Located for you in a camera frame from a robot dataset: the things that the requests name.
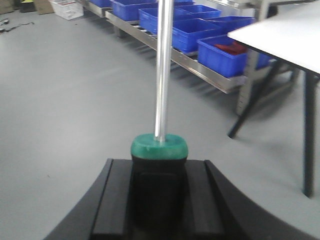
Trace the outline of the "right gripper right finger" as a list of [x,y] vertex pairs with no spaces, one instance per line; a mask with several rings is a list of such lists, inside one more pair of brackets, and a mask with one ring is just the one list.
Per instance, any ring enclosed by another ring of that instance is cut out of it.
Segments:
[[258,205],[209,160],[185,163],[188,240],[313,240]]

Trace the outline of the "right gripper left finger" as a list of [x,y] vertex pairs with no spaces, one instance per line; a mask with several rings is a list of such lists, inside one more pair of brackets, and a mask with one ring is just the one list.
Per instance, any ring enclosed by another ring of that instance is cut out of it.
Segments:
[[109,158],[47,240],[128,240],[133,162]]

